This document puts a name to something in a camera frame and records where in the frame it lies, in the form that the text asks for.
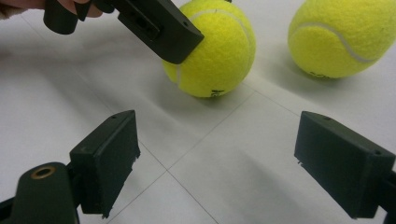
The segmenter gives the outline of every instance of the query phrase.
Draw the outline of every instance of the tennis ball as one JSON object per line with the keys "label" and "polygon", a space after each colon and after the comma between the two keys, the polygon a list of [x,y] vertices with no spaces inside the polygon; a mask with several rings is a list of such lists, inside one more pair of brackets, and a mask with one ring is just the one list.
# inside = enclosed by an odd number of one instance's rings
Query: tennis ball
{"label": "tennis ball", "polygon": [[224,0],[192,0],[180,11],[205,36],[181,64],[163,61],[166,75],[196,97],[233,90],[253,64],[256,40],[248,18]]}
{"label": "tennis ball", "polygon": [[306,0],[289,27],[292,59],[317,77],[359,73],[395,38],[395,0]]}

